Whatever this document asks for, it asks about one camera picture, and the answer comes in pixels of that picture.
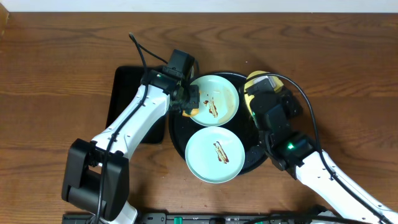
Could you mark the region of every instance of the green tape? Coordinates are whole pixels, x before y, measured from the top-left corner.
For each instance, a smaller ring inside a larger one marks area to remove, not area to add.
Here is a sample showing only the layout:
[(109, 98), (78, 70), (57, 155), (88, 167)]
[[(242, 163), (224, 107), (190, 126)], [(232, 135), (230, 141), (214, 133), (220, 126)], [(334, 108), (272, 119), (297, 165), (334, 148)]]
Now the green tape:
[(174, 217), (174, 224), (182, 224), (182, 217)]

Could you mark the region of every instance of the plate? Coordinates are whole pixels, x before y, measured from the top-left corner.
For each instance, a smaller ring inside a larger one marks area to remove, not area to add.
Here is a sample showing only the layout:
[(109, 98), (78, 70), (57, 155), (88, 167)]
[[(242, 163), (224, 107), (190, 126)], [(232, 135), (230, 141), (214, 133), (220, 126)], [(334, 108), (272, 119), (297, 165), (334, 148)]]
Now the plate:
[(217, 75), (205, 75), (191, 85), (199, 86), (199, 112), (191, 117), (203, 126), (220, 126), (230, 121), (238, 111), (239, 96), (234, 85)]
[(244, 164), (242, 142), (230, 130), (207, 127), (197, 131), (185, 148), (188, 168), (199, 179), (219, 184), (236, 177)]

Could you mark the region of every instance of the green led indicator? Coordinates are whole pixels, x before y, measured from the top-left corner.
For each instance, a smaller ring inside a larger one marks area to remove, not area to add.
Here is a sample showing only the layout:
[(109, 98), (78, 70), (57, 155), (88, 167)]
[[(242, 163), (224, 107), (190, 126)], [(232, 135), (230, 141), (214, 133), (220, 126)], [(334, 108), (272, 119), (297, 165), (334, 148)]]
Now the green led indicator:
[(293, 149), (293, 148), (294, 148), (294, 145), (293, 145), (292, 143), (289, 143), (289, 145), (287, 145), (287, 147), (288, 147), (289, 149)]

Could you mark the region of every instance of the wood grain surface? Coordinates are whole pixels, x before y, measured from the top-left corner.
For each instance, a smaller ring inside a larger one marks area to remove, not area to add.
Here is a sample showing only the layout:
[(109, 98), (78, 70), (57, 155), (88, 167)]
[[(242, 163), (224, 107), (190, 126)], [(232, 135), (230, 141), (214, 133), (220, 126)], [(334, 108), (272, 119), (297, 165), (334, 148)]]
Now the wood grain surface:
[[(141, 64), (128, 32), (163, 58), (189, 52), (203, 72), (293, 78), (310, 97), (331, 158), (398, 210), (397, 14), (12, 13), (0, 42), (1, 222), (60, 223), (65, 212), (80, 212), (61, 199), (67, 152), (104, 129), (115, 69)], [(293, 123), (312, 132), (307, 111)], [(167, 130), (162, 144), (137, 148), (130, 176), (129, 201), (140, 209), (327, 206), (270, 161), (225, 184), (204, 183)]]

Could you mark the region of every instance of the white background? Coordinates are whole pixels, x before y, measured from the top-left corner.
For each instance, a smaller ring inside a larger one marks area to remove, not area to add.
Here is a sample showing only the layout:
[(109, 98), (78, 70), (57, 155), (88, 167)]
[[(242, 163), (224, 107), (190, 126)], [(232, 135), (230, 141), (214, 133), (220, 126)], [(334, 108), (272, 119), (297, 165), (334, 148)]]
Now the white background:
[(10, 12), (398, 12), (398, 0), (0, 0)]

